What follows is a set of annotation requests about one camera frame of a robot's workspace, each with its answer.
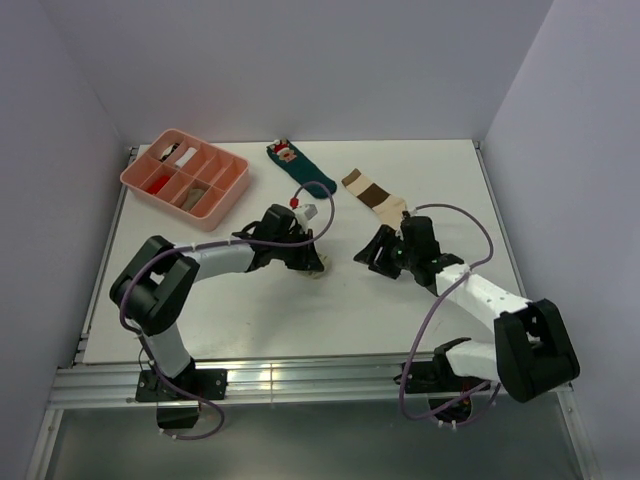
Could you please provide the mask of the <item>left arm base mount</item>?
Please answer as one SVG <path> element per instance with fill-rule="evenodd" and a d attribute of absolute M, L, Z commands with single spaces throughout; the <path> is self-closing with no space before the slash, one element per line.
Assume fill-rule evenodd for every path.
<path fill-rule="evenodd" d="M 226 387 L 226 369 L 198 369 L 192 360 L 176 378 L 166 376 L 166 381 L 152 367 L 142 370 L 135 401 L 157 404 L 158 427 L 181 432 L 196 425 L 204 400 L 223 400 Z"/>

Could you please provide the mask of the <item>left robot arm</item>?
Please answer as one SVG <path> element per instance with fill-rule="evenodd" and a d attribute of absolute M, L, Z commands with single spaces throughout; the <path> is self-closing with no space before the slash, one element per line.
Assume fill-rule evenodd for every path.
<path fill-rule="evenodd" d="M 313 204 L 292 209 L 273 204 L 259 221 L 219 245 L 179 247 L 160 235 L 146 240 L 112 284 L 109 296 L 148 346 L 162 372 L 159 388 L 183 399 L 195 386 L 195 362 L 182 341 L 177 320 L 194 283 L 230 273 L 249 273 L 273 260 L 298 272 L 321 274 L 324 258 L 311 242 Z"/>

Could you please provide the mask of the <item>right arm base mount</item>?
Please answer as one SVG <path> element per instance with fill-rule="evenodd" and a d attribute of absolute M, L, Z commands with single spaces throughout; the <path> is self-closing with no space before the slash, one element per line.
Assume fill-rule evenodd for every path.
<path fill-rule="evenodd" d="M 456 376 L 440 360 L 418 361 L 411 364 L 404 388 L 406 394 L 464 393 L 483 382 L 476 377 Z M 470 397 L 437 413 L 434 419 L 454 426 L 471 419 L 473 402 Z"/>

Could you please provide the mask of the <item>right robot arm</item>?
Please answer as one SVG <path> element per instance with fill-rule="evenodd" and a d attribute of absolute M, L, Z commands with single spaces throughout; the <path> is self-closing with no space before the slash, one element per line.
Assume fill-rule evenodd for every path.
<path fill-rule="evenodd" d="M 435 348 L 431 360 L 404 363 L 396 381 L 405 392 L 464 391 L 490 381 L 525 403 L 579 376 L 558 307 L 512 294 L 442 252 L 430 218 L 405 215 L 398 229 L 381 226 L 354 259 L 391 279 L 410 272 L 437 301 L 462 308 L 493 336 L 489 343 L 450 340 Z"/>

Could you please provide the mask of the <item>cream yellow sock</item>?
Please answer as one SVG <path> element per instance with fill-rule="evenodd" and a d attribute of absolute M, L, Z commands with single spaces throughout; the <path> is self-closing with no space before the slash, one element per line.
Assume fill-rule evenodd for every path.
<path fill-rule="evenodd" d="M 319 279 L 322 276 L 326 275 L 329 270 L 331 269 L 331 259 L 324 254 L 320 254 L 319 255 L 319 259 L 322 263 L 323 269 L 321 271 L 305 271 L 305 272 L 301 272 L 301 275 L 303 275 L 306 278 L 310 278 L 310 279 Z"/>

